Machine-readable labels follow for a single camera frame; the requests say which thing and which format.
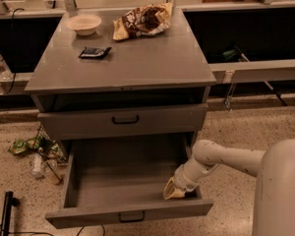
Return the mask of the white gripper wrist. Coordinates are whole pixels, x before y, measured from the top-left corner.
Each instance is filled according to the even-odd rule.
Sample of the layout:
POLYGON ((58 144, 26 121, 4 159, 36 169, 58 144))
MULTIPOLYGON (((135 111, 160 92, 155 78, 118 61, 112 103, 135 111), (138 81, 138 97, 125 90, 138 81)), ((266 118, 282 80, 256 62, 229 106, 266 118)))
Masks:
POLYGON ((163 198, 184 198, 185 193, 193 192, 200 185, 200 179, 211 174, 215 168, 215 164, 204 164, 191 156, 176 169, 173 178, 168 180, 163 190, 163 198))

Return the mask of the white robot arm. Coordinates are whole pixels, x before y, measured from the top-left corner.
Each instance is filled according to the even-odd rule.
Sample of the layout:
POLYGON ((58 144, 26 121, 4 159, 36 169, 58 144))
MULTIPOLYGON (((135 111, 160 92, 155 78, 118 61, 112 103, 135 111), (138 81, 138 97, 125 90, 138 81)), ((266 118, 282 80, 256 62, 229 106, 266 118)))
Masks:
POLYGON ((252 236, 295 236, 295 139, 266 150, 223 147, 198 140, 187 162, 168 180, 163 197, 185 197, 219 164, 257 179, 252 236))

